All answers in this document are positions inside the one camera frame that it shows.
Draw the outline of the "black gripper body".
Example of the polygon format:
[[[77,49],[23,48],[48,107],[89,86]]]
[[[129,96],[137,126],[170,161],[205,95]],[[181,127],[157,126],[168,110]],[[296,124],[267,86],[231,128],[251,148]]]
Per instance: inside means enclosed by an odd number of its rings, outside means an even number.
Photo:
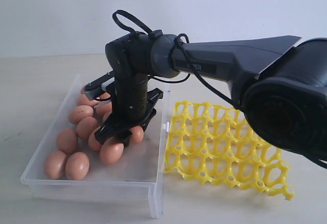
[[[145,131],[156,115],[155,105],[164,92],[159,88],[148,90],[148,76],[136,74],[127,78],[114,77],[114,83],[107,87],[112,104],[112,113],[95,132],[100,144],[114,137],[124,146],[129,145],[130,129],[141,126]]]

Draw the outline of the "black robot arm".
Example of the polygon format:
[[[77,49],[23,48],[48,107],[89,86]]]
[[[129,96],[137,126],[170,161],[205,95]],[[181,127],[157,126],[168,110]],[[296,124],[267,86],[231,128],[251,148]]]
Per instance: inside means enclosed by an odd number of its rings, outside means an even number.
[[[149,79],[194,74],[226,82],[225,100],[268,143],[326,167],[326,39],[298,36],[190,43],[187,35],[134,32],[105,47],[114,72],[113,113],[96,132],[100,143],[143,126],[156,98]]]

